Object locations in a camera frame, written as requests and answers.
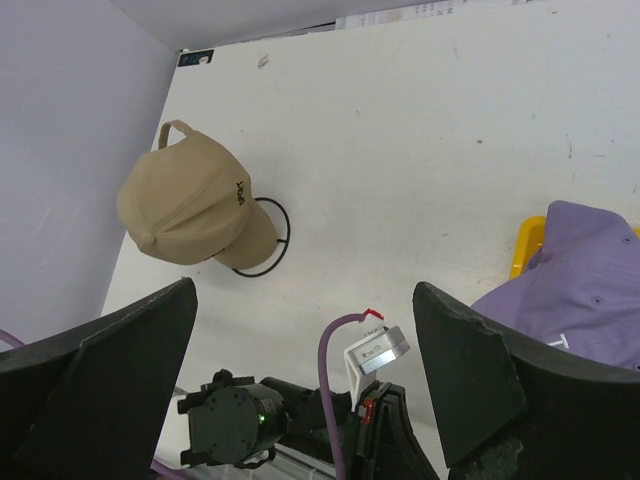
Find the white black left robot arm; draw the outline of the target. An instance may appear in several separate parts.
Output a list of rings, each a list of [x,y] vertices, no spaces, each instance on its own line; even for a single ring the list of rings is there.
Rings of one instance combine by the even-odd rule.
[[[413,433],[404,388],[375,381],[357,404],[349,393],[334,393],[331,401],[347,478],[436,478]],[[278,445],[333,461],[319,390],[221,370],[178,401],[177,411],[188,419],[180,462],[189,467],[257,469],[274,461]]]

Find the beige R baseball cap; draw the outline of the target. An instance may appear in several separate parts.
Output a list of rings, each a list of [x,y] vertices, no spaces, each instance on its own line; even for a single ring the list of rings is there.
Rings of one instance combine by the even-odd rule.
[[[117,213],[142,253],[195,265],[240,233],[253,198],[252,179],[229,150],[172,120],[121,186]]]

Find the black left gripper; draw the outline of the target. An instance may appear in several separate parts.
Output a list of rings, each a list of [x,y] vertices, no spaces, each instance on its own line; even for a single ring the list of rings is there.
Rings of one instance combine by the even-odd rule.
[[[362,395],[344,430],[348,479],[436,479],[414,435],[405,389],[376,382]]]

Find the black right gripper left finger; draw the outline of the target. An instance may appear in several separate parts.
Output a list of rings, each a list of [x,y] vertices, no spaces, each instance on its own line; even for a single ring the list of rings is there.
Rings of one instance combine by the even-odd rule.
[[[2,352],[2,478],[147,478],[197,307],[183,278]]]

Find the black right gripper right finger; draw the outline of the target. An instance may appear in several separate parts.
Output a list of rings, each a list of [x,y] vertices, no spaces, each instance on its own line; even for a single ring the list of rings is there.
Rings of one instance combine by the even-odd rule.
[[[638,373],[563,353],[427,282],[413,312],[450,478],[638,478]]]

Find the lavender LA baseball cap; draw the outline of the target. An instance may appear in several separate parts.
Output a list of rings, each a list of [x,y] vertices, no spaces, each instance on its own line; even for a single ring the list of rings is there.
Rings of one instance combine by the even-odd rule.
[[[473,306],[546,345],[639,369],[639,237],[620,215],[555,201],[525,271]]]

